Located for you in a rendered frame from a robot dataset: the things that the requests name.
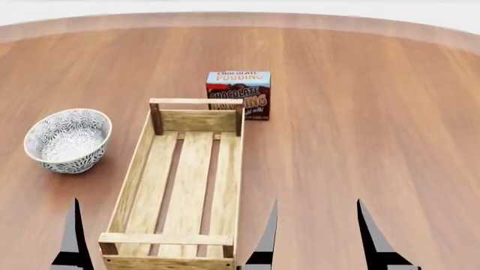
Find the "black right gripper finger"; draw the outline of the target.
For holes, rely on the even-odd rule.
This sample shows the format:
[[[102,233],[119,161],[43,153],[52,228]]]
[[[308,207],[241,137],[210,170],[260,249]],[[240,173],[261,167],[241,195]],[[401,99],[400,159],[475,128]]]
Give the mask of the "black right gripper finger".
[[[367,270],[421,270],[395,251],[360,199],[356,207]]]
[[[278,200],[274,201],[265,231],[255,251],[244,265],[237,266],[236,270],[272,270],[275,239],[278,225]]]

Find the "black white floral patterned bowl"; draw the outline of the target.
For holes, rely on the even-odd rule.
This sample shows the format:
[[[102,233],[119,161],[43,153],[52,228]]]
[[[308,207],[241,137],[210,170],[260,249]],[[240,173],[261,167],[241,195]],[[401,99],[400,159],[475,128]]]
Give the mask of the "black white floral patterned bowl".
[[[25,135],[25,153],[54,173],[79,174],[104,156],[113,131],[110,118],[96,109],[56,112],[36,123]]]

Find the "chocolate pudding box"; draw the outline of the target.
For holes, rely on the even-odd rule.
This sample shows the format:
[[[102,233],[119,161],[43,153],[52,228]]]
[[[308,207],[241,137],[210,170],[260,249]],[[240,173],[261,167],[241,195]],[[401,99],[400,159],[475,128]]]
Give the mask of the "chocolate pudding box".
[[[247,120],[270,119],[271,73],[268,71],[211,71],[205,88],[208,98],[243,99]]]

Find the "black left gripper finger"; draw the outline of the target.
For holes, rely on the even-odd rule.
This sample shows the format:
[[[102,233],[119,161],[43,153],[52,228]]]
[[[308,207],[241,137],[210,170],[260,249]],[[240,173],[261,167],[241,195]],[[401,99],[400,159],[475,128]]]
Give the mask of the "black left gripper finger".
[[[74,198],[68,210],[61,249],[50,270],[94,270],[83,229],[80,204]]]

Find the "wooden slatted crate tray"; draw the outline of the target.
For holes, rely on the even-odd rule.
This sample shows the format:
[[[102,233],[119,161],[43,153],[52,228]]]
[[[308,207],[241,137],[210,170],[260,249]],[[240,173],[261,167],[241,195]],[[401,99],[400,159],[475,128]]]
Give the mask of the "wooden slatted crate tray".
[[[153,98],[98,239],[106,270],[236,270],[245,109]]]

